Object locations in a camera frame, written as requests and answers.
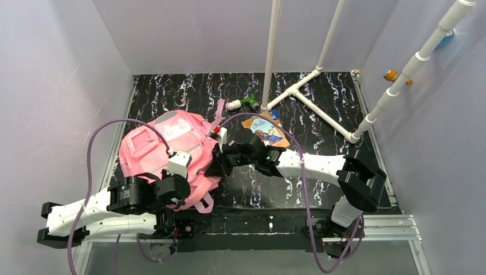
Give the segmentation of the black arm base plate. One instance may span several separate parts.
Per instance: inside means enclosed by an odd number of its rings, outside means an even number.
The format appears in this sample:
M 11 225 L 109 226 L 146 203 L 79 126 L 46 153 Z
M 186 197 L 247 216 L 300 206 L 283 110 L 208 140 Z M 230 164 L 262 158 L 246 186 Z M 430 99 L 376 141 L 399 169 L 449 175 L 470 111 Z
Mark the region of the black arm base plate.
M 311 252 L 304 209 L 216 208 L 210 214 L 183 210 L 179 251 L 303 250 Z

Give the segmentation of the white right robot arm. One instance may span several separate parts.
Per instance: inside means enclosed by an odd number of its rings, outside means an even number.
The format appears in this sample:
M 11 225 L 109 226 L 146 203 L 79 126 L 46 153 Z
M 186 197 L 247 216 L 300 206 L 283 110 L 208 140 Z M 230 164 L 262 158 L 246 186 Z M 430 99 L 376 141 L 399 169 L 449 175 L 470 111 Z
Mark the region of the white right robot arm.
M 313 155 L 265 145 L 249 129 L 238 131 L 232 143 L 226 128 L 214 127 L 209 137 L 217 141 L 212 163 L 205 176 L 227 177 L 235 167 L 253 165 L 268 177 L 301 176 L 321 180 L 341 188 L 343 197 L 325 221 L 328 229 L 343 230 L 361 214 L 378 210 L 385 188 L 386 173 L 357 151 L 353 155 Z

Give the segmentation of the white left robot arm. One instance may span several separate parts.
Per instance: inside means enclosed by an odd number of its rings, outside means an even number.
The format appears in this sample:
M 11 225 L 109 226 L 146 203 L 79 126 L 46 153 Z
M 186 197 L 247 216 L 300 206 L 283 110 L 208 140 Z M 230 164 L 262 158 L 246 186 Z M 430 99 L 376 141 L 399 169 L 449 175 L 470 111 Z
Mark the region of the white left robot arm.
M 183 206 L 191 193 L 187 178 L 166 170 L 161 176 L 141 173 L 110 184 L 88 202 L 46 202 L 41 209 L 46 226 L 38 231 L 37 243 L 66 249 L 107 235 L 171 238 L 176 231 L 172 211 Z

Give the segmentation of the blue storey house book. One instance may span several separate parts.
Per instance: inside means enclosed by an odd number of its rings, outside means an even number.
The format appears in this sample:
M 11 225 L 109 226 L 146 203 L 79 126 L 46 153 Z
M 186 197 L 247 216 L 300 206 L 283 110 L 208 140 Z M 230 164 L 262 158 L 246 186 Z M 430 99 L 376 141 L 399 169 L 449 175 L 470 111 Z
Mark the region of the blue storey house book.
M 270 117 L 272 118 L 272 120 L 273 120 L 273 121 L 274 121 L 276 124 L 278 124 L 278 125 L 280 125 L 280 124 L 281 124 L 280 115 L 279 115 L 278 110 L 276 110 L 276 109 L 271 109 L 271 110 L 269 110 L 269 111 L 268 111 L 268 113 L 269 113 Z

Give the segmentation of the orange Othello book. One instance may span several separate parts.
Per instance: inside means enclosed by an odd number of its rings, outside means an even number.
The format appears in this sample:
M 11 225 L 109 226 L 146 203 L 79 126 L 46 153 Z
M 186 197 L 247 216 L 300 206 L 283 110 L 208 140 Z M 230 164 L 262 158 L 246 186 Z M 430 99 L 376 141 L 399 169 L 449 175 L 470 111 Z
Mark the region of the orange Othello book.
M 266 146 L 288 148 L 290 142 L 285 134 L 268 120 L 253 116 L 243 121 L 242 126 L 256 134 Z

